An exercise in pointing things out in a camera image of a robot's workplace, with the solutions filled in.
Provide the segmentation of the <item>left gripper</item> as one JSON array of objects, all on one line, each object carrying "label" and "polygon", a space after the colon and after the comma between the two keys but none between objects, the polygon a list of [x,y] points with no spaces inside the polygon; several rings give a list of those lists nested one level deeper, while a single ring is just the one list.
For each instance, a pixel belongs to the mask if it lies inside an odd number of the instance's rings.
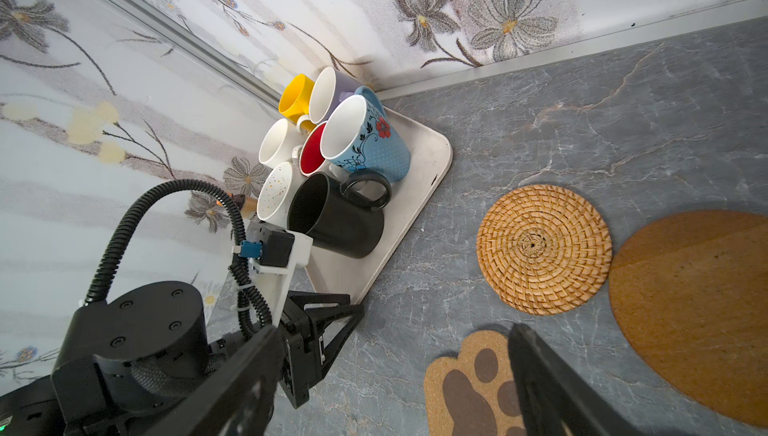
[{"label": "left gripper", "polygon": [[[348,294],[289,291],[280,321],[285,358],[280,385],[291,405],[298,409],[310,397],[310,390],[328,374],[352,332],[364,317],[364,306],[351,305]],[[336,305],[311,310],[311,305]],[[344,324],[326,343],[324,334],[332,324]]]}]

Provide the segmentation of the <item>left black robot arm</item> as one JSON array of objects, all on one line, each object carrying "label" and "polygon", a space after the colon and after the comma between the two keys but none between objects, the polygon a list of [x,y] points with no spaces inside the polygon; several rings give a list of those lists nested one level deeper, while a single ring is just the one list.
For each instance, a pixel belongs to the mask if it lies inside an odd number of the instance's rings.
[{"label": "left black robot arm", "polygon": [[[201,293],[165,281],[117,299],[109,291],[140,221],[162,198],[190,191],[227,212],[234,247],[239,328],[207,336]],[[283,390],[294,406],[328,373],[364,308],[346,294],[282,288],[274,304],[252,272],[288,275],[312,241],[259,224],[250,240],[237,203],[201,180],[162,183],[125,213],[85,301],[70,322],[52,373],[4,395],[5,435],[261,435]]]}]

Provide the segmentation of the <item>cork paw print coaster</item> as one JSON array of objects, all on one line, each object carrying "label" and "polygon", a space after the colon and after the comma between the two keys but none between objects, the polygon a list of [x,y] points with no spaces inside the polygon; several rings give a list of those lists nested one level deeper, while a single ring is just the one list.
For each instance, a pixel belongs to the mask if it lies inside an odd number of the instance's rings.
[{"label": "cork paw print coaster", "polygon": [[431,435],[525,435],[511,370],[508,338],[477,331],[456,357],[440,357],[426,370],[426,414]]}]

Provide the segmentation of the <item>beige serving tray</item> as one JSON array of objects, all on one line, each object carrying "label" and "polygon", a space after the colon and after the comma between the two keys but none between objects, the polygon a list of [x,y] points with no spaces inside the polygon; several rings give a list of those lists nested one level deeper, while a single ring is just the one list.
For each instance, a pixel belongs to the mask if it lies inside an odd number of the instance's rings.
[{"label": "beige serving tray", "polygon": [[453,160],[444,135],[395,111],[388,110],[387,116],[411,151],[411,165],[407,176],[394,185],[392,199],[383,210],[385,225],[378,245],[362,259],[314,247],[305,267],[315,292],[347,294],[354,304],[364,300]]}]

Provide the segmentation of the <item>blue floral mug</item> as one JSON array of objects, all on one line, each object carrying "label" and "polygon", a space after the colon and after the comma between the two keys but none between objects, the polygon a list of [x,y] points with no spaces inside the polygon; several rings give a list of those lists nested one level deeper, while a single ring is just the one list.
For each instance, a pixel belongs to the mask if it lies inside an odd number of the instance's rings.
[{"label": "blue floral mug", "polygon": [[370,169],[390,183],[401,181],[410,170],[409,148],[388,121],[376,94],[366,86],[333,111],[321,137],[320,152],[349,173]]}]

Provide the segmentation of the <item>round wooden coaster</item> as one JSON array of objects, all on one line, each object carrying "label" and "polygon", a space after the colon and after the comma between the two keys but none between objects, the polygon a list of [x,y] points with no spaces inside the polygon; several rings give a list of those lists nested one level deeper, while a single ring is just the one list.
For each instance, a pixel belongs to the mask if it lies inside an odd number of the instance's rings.
[{"label": "round wooden coaster", "polygon": [[609,285],[649,367],[713,411],[766,427],[766,217],[707,210],[648,224],[621,246]]}]

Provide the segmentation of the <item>black mug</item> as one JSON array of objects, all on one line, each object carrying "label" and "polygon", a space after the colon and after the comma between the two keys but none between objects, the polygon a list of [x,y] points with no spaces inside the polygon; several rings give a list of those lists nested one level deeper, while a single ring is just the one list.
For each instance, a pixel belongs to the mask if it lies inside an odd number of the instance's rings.
[{"label": "black mug", "polygon": [[391,197],[390,182],[371,169],[356,171],[343,182],[317,173],[293,197],[287,229],[312,238],[317,247],[362,259],[383,235],[383,208]]}]

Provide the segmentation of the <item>woven rattan round coaster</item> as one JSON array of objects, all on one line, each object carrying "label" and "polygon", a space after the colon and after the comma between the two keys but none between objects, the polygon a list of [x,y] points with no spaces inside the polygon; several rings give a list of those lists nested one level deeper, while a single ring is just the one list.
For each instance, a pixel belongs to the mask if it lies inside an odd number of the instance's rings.
[{"label": "woven rattan round coaster", "polygon": [[535,316],[586,303],[608,278],[609,228],[584,197],[555,185],[520,187],[496,201],[476,237],[479,268],[512,308]]}]

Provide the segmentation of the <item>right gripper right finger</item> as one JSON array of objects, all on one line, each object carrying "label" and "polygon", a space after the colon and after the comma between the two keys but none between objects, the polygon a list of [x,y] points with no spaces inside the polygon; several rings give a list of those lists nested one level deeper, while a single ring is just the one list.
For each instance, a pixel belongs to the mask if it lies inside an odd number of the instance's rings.
[{"label": "right gripper right finger", "polygon": [[529,435],[639,435],[537,333],[515,324],[508,353]]}]

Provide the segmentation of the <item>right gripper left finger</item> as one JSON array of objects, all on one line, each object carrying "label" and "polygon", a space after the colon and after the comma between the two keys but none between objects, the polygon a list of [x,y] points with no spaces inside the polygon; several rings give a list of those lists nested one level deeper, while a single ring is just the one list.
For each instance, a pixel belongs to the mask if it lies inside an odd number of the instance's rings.
[{"label": "right gripper left finger", "polygon": [[148,435],[263,435],[284,360],[277,328],[259,331]]}]

